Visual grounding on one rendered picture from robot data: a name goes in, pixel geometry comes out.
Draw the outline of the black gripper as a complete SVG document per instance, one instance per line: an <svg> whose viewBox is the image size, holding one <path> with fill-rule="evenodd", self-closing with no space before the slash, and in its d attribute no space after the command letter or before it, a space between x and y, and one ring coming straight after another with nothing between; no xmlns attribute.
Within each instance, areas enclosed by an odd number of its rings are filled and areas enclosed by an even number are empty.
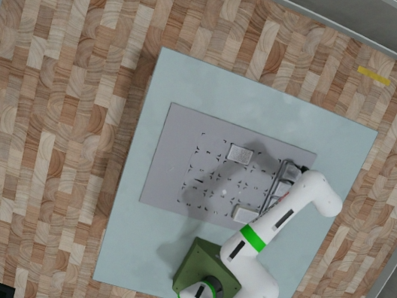
<svg viewBox="0 0 397 298"><path fill-rule="evenodd" d="M301 173L302 173L302 174L303 174L305 171L309 170L309 168L308 168L307 166L302 166L302 167L300 167L300 166L295 165L295 167L298 168L299 170L301 170ZM288 180L288 182L291 183L291 184L292 184L292 183L293 183L293 184L295 183L295 182L290 181L290 180Z"/></svg>

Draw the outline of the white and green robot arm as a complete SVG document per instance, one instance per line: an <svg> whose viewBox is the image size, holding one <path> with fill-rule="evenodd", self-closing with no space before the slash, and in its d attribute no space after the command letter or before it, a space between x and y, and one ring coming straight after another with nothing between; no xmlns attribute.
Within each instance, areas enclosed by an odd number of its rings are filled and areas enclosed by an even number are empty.
<svg viewBox="0 0 397 298"><path fill-rule="evenodd" d="M233 298L278 297L276 279L256 255L309 202L325 217L334 217L342 209L340 196L325 176L317 170L307 170L278 201L223 244L221 260L241 284ZM223 298L223 286L218 278L206 275L200 282L180 291L176 298Z"/></svg>

